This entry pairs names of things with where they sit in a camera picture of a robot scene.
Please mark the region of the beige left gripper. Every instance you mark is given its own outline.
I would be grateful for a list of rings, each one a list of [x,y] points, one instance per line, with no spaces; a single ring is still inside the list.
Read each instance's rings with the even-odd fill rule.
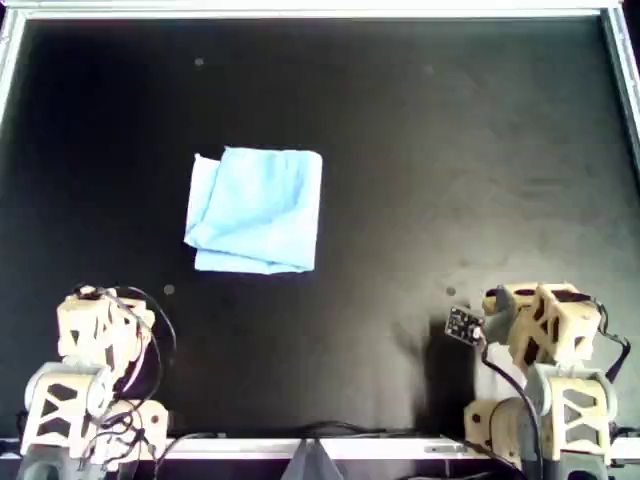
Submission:
[[[58,353],[99,354],[114,348],[115,314],[110,291],[75,288],[57,307]]]

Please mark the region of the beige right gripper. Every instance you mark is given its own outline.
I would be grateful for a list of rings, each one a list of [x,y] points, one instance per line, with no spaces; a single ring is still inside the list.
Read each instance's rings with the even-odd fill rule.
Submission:
[[[537,284],[502,284],[486,291],[482,302],[486,343],[484,361],[494,361],[502,350],[513,361],[538,361],[542,352],[538,321],[533,318],[537,305]]]

